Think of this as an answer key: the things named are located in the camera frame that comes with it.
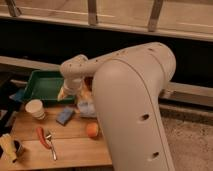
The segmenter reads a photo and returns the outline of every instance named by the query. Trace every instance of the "wooden table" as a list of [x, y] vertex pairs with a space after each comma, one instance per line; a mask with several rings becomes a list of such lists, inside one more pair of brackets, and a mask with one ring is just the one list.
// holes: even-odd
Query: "wooden table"
[[[18, 113], [11, 135], [20, 140], [24, 154], [16, 163], [11, 163], [5, 154], [0, 159], [1, 170], [31, 170], [41, 168], [65, 168], [111, 165], [108, 149], [102, 135], [90, 139], [85, 133], [87, 123], [97, 120], [80, 118], [75, 114], [66, 126], [55, 119], [64, 106], [45, 108], [46, 118], [37, 121], [24, 111]], [[35, 129], [42, 126], [52, 133], [52, 141], [58, 160], [54, 161], [50, 150], [39, 142]]]

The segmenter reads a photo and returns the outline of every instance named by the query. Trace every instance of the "peach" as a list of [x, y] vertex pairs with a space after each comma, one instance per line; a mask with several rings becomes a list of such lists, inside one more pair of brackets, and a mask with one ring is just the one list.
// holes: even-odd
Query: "peach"
[[98, 136], [98, 132], [99, 132], [99, 126], [96, 122], [87, 124], [86, 134], [88, 135], [88, 137], [95, 138]]

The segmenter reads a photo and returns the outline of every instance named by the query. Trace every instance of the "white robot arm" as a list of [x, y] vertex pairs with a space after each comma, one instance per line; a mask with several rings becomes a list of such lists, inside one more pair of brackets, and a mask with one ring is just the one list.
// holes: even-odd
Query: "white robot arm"
[[82, 78], [94, 75], [94, 105], [115, 171], [173, 171], [158, 96], [175, 67], [173, 53], [161, 43], [92, 60], [77, 56], [61, 65], [65, 81], [59, 99], [76, 94]]

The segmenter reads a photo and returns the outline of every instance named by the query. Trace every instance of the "dark background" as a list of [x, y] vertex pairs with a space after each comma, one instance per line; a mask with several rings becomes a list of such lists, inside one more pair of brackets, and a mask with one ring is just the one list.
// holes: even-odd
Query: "dark background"
[[0, 55], [60, 64], [77, 54], [89, 58], [141, 43], [169, 46], [177, 60], [173, 82], [213, 87], [213, 43], [0, 19]]

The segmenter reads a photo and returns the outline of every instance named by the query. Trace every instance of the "sponge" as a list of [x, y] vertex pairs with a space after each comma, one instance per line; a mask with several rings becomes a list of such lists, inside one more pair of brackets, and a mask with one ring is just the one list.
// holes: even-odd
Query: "sponge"
[[56, 121], [65, 126], [74, 114], [74, 110], [69, 107], [65, 107], [61, 113], [58, 114]]

